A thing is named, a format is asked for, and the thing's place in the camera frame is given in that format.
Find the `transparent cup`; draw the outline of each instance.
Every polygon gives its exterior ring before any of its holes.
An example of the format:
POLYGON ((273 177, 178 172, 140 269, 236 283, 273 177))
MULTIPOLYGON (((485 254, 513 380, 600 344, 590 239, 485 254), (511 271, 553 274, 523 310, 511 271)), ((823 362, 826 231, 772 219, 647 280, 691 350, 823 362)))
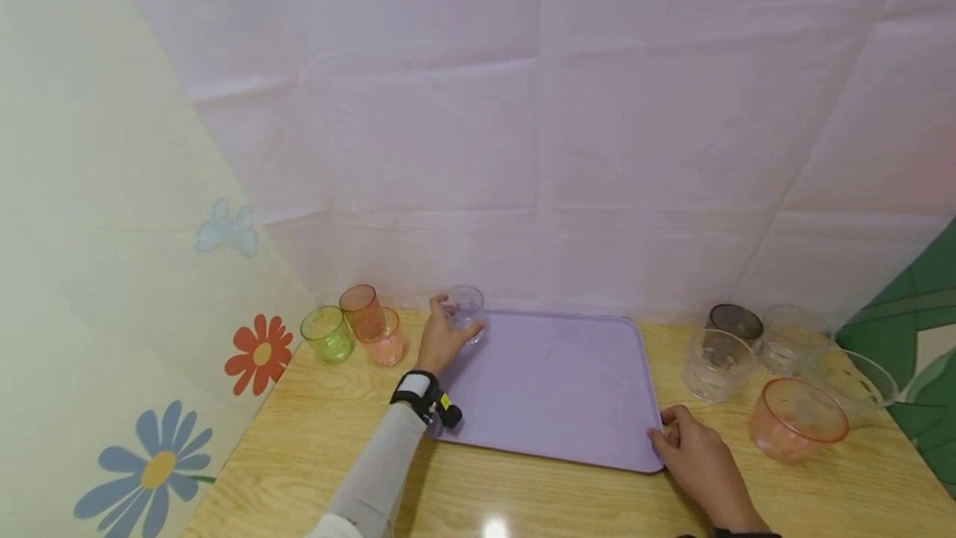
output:
POLYGON ((750 416, 750 439, 782 463, 812 457, 849 432, 849 420, 837 401, 800 379, 767 382, 750 416))
POLYGON ((754 352, 739 337, 722 330, 698 330, 687 342, 687 389, 712 404, 727 400, 757 368, 754 352))
POLYGON ((352 326, 352 332, 359 341, 380 336, 385 331, 385 318, 382 305, 378 303, 378 293, 371 285, 349 287, 339 298, 339 307, 352 326))
POLYGON ((736 304, 718 304, 707 314, 707 329, 722 330, 743 339, 753 349, 763 334, 763 323, 755 313, 736 304))
POLYGON ((856 426, 879 413, 900 396, 900 387, 880 364, 836 345, 813 351, 799 376, 836 399, 856 426))
POLYGON ((352 354, 354 343, 345 316, 335 306, 321 306, 302 320, 300 333, 322 360, 334 364, 352 354))
POLYGON ((757 358, 773 374, 792 376, 813 350, 832 343, 823 318, 796 306, 773 306, 763 314, 757 358))
MULTIPOLYGON (((485 317, 485 297, 482 292, 473 286, 459 285, 453 286, 447 292, 448 301, 445 301, 444 307, 448 320, 457 329, 466 329, 472 323, 488 322, 485 317)), ((477 343, 485 335, 485 331, 478 333, 476 337, 468 341, 468 345, 477 343)))
POLYGON ((358 342, 368 351, 373 362, 388 368, 402 361, 405 355, 405 344, 402 341, 398 312, 391 307, 383 307, 382 316, 383 332, 369 339, 359 337, 358 342))

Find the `flower decoration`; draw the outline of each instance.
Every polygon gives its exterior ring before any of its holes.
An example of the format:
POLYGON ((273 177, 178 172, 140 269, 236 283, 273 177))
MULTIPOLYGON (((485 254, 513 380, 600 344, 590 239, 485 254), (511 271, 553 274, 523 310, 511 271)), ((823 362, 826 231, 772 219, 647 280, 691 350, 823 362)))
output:
POLYGON ((259 314, 256 317, 256 332, 249 326, 242 326, 232 337, 232 343, 243 353, 233 355, 226 362, 226 374, 239 376, 237 384, 232 388, 235 395, 241 394, 252 380, 252 394, 262 394, 269 379, 273 382, 285 372, 285 365, 289 363, 293 353, 289 350, 289 343, 293 342, 293 333, 285 332, 282 318, 272 316, 269 328, 266 328, 266 317, 259 314))
POLYGON ((169 514, 169 489, 183 501, 191 501, 199 490, 197 482, 214 482, 213 477, 189 476, 209 464, 208 455, 196 454, 212 438, 212 429, 198 433, 193 440, 196 412, 189 412, 180 421, 183 405, 173 401, 163 413, 162 425, 153 410, 139 416, 136 436, 143 444, 146 457, 121 446, 110 446, 100 453, 100 467, 109 472, 124 474, 93 488, 83 495, 73 508, 77 519, 90 519, 113 507, 96 527, 105 538, 127 538, 137 521, 146 512, 143 538, 156 538, 169 514))

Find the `plastic tray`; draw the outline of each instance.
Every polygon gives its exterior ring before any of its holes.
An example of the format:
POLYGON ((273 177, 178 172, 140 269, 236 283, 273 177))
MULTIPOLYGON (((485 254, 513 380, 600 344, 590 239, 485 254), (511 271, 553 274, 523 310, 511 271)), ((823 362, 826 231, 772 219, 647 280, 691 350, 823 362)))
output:
POLYGON ((641 331, 623 318, 491 311, 441 376, 465 417, 441 440, 652 473, 661 428, 641 331))

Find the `green panel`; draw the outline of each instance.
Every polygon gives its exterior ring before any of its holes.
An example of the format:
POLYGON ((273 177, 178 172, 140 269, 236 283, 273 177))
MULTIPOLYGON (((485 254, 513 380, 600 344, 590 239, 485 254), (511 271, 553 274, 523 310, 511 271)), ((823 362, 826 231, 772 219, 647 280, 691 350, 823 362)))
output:
POLYGON ((946 408, 943 405, 917 405, 916 403, 894 403, 887 410, 910 440, 930 430, 946 414, 946 408))
POLYGON ((906 394, 888 409, 956 498, 956 357, 916 374, 919 332, 956 324, 956 218, 916 262, 836 333, 844 348, 886 368, 906 394))
POLYGON ((836 341, 886 368, 900 387, 910 384, 916 370, 916 314, 843 326, 836 341))
POLYGON ((956 221, 939 234, 916 262, 910 265, 917 293, 930 293, 956 286, 956 221))

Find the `black wrist band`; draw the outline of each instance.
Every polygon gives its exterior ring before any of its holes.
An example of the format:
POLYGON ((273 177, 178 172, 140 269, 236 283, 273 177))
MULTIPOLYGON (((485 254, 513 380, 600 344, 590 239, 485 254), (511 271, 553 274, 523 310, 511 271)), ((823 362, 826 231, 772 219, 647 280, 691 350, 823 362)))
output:
POLYGON ((446 428, 454 428, 461 421, 461 409, 451 404, 448 395, 442 392, 438 386, 438 379, 435 375, 426 372, 423 369, 414 369, 402 376, 395 387, 395 393, 392 393, 392 399, 389 401, 395 404, 397 401, 407 402, 412 411, 422 419, 425 424, 432 423, 435 412, 441 420, 441 425, 446 428), (418 394, 413 391, 402 391, 402 383, 408 376, 424 376, 428 379, 428 388, 424 394, 418 394))

